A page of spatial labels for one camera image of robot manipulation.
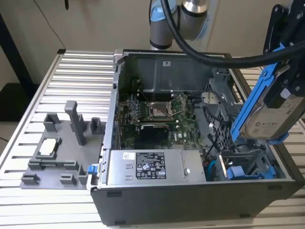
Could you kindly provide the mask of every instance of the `blue tab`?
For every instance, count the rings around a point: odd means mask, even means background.
[[[97,175],[97,173],[98,173],[98,166],[97,165],[88,166],[88,174]]]

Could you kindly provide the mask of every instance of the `slotted aluminum surface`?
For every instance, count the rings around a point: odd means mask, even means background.
[[[22,173],[27,168],[27,162],[33,155],[44,130],[42,120],[46,112],[56,111],[61,120],[67,119],[63,112],[63,104],[67,99],[74,99],[79,103],[78,111],[86,120],[98,116],[106,121],[110,98],[107,92],[110,91],[113,74],[112,54],[90,55],[94,53],[67,52],[60,57],[62,58],[60,63],[63,65],[57,68],[52,80],[49,76],[50,79],[47,79],[45,86],[40,89],[42,92],[34,106],[35,112],[29,112],[27,118],[21,121],[20,124],[23,122],[23,125],[20,130],[16,130],[3,152],[7,152],[6,160],[0,170],[0,225],[5,226],[4,228],[106,227],[100,222],[87,190],[22,190],[18,187]],[[254,86],[260,68],[245,69],[242,72],[250,86]],[[285,145],[301,172],[305,174],[304,123],[300,120],[289,132],[290,136],[285,141]],[[299,190],[290,199],[275,201],[255,219],[138,225],[138,227],[303,229],[305,228],[305,189]]]

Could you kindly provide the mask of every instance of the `white sticker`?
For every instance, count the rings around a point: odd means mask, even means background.
[[[135,159],[135,153],[130,153],[130,152],[123,153],[123,160],[134,160],[134,159]]]
[[[163,61],[163,67],[170,67],[171,62],[170,61]]]

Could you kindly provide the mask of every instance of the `blue latch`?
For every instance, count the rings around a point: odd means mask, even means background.
[[[88,174],[97,175],[97,173],[98,173],[98,165],[88,166]]]
[[[267,172],[260,173],[257,175],[246,175],[241,166],[232,166],[227,169],[227,175],[229,180],[258,180],[258,179],[274,179],[275,178],[275,168],[269,166]]]

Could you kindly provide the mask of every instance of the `barcode sticker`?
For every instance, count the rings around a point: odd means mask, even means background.
[[[134,160],[134,159],[135,159],[135,153],[130,153],[130,152],[123,153],[123,160]]]

